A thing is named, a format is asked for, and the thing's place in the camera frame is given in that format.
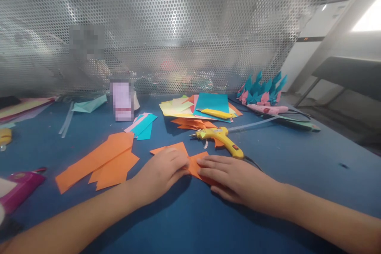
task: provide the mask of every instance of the right hand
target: right hand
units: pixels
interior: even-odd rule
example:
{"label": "right hand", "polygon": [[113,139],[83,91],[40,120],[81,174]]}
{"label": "right hand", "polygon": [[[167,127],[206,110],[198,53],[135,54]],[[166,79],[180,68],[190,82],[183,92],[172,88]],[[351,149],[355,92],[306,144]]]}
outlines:
{"label": "right hand", "polygon": [[201,176],[221,184],[210,189],[222,198],[272,216],[282,216],[281,208],[285,207],[288,197],[287,185],[232,157],[206,156],[197,163],[201,166]]}

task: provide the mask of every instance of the pink tape dispenser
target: pink tape dispenser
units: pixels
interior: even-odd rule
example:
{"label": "pink tape dispenser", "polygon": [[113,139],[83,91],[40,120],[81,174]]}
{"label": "pink tape dispenser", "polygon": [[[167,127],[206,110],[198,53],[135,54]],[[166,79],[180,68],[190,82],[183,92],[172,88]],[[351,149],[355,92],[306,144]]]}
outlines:
{"label": "pink tape dispenser", "polygon": [[45,181],[41,174],[46,168],[33,172],[17,172],[7,179],[0,178],[0,204],[6,214],[11,214],[33,191]]}

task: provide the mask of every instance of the pink object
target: pink object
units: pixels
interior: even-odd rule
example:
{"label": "pink object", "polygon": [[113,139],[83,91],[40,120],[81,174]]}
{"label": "pink object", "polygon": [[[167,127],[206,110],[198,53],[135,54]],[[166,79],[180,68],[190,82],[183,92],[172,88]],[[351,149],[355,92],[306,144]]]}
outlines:
{"label": "pink object", "polygon": [[241,102],[243,105],[246,105],[246,99],[247,99],[247,96],[249,95],[249,91],[245,91],[244,93],[242,93],[241,95]]}
{"label": "pink object", "polygon": [[45,177],[34,172],[17,172],[10,175],[7,180],[17,185],[0,198],[0,204],[4,207],[6,214],[11,214],[45,181]]}
{"label": "pink object", "polygon": [[266,113],[272,116],[276,116],[279,113],[284,113],[289,110],[287,106],[264,106],[257,104],[248,104],[247,107],[249,107],[251,110]]}
{"label": "pink object", "polygon": [[134,120],[134,122],[132,123],[132,125],[130,127],[127,127],[126,129],[124,129],[124,131],[126,133],[128,132],[131,132],[132,129],[135,128],[135,126],[137,126],[141,121],[143,121],[150,113],[143,113],[143,116],[139,118],[139,120]]}

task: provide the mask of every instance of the hand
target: hand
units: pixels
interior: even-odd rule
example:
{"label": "hand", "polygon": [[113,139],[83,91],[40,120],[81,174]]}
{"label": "hand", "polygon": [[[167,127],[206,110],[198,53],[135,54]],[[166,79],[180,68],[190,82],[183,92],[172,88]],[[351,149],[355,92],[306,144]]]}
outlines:
{"label": "hand", "polygon": [[188,167],[187,156],[174,148],[166,148],[154,155],[136,176],[127,181],[138,207],[154,202],[182,176],[189,175]]}
{"label": "hand", "polygon": [[287,201],[286,185],[243,160],[206,156],[197,162],[201,166],[200,175],[222,184],[210,188],[222,198],[269,215],[281,215],[280,208]]}

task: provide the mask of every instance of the yellow utility knife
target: yellow utility knife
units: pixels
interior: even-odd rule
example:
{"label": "yellow utility knife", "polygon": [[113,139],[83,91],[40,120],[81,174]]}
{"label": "yellow utility knife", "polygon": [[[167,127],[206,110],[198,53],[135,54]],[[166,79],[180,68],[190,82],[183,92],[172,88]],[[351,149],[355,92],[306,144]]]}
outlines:
{"label": "yellow utility knife", "polygon": [[233,117],[233,114],[218,111],[218,110],[213,110],[213,109],[209,109],[209,108],[206,108],[206,109],[198,108],[196,110],[200,111],[201,113],[205,113],[205,114],[208,114],[208,115],[211,115],[214,117],[218,117],[218,118],[222,118],[222,119],[229,119],[229,118]]}
{"label": "yellow utility knife", "polygon": [[208,128],[197,131],[195,134],[190,136],[197,137],[198,139],[216,138],[218,141],[221,141],[225,145],[233,158],[242,160],[244,158],[242,150],[227,137],[228,133],[229,131],[226,129],[226,127],[221,127],[219,129]]}

